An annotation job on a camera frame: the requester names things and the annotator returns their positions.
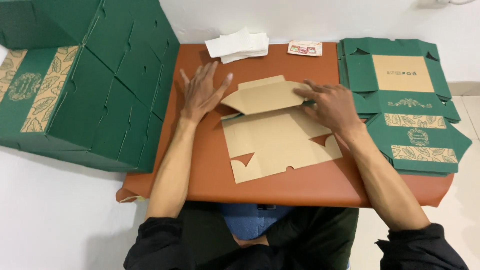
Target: table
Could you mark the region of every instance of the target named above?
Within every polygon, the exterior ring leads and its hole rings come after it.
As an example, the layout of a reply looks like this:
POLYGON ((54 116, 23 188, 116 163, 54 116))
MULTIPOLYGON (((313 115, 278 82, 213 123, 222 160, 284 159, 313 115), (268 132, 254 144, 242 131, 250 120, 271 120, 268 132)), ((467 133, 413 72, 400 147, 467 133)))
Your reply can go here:
MULTIPOLYGON (((287 47, 288 44, 270 45, 267 56, 219 64, 214 86, 220 86, 229 72, 233 72, 234 76, 225 97, 236 91, 239 83, 276 75, 284 75, 289 81, 301 82, 310 78, 318 84, 339 83, 336 43, 325 42, 321 57, 287 54, 287 47)), ((148 198, 150 195, 155 174, 172 140, 179 111, 183 107, 182 81, 178 70, 183 68, 188 76, 192 76, 199 65, 214 60, 219 59, 211 59, 204 44, 180 46, 154 172, 129 173, 123 187, 117 192, 118 201, 129 196, 148 198)), ((220 122, 221 116, 235 112, 219 105, 198 125, 188 200, 292 206, 371 206, 354 159, 338 136, 337 142, 343 154, 341 159, 295 170, 287 169, 283 173, 235 184, 220 122)), ((402 178, 421 205, 438 206, 452 183, 453 174, 447 177, 402 175, 402 178)))

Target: black sleeve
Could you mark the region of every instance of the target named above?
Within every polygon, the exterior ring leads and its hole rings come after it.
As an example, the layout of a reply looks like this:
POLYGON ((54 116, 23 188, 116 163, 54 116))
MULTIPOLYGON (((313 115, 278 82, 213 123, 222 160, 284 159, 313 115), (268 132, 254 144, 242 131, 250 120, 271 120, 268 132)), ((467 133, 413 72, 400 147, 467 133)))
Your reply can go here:
POLYGON ((421 230, 389 231, 389 241, 376 242, 383 251, 383 270, 468 270, 458 253, 447 243, 444 228, 431 224, 421 230))
POLYGON ((195 263, 182 244, 182 222, 173 218, 149 218, 138 228, 135 244, 123 267, 127 270, 193 270, 195 263))

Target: person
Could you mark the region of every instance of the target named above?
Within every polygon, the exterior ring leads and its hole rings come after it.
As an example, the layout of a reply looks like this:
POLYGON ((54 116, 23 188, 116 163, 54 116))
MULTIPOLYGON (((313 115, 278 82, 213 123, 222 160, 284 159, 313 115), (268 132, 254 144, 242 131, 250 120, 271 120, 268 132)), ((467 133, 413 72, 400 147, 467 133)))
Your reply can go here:
MULTIPOLYGON (((218 89, 213 76, 218 63, 198 67, 192 79, 180 70, 185 106, 158 170, 145 222, 124 262, 128 270, 345 270, 355 237, 358 209, 297 207, 253 240, 232 235, 216 204, 185 202, 195 129, 221 100, 233 74, 218 89)), ((349 147, 368 198, 388 226, 383 270, 466 270, 447 243, 443 227, 430 223, 396 170, 383 157, 358 118, 352 93, 342 85, 294 89, 313 99, 315 108, 300 109, 340 136, 349 147)))

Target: electrical outlet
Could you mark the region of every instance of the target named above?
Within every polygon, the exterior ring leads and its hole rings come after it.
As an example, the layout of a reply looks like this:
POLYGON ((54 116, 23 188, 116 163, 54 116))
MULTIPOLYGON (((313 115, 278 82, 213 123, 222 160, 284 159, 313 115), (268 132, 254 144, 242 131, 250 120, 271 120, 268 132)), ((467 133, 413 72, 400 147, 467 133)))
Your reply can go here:
POLYGON ((450 0, 419 0, 419 9, 442 9, 448 6, 450 0))

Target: man's left hand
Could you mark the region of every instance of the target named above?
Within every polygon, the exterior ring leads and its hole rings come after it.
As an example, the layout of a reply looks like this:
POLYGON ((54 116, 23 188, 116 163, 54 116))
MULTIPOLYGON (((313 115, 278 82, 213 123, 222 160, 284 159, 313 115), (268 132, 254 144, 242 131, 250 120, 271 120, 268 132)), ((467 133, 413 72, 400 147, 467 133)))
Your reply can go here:
POLYGON ((215 89, 213 87, 213 76, 217 66, 217 61, 208 63, 205 67, 199 66, 191 80, 183 69, 180 69, 185 94, 185 106, 180 111, 182 117, 198 123, 206 113, 213 110, 220 102, 223 93, 232 82, 233 74, 229 73, 220 88, 215 89))

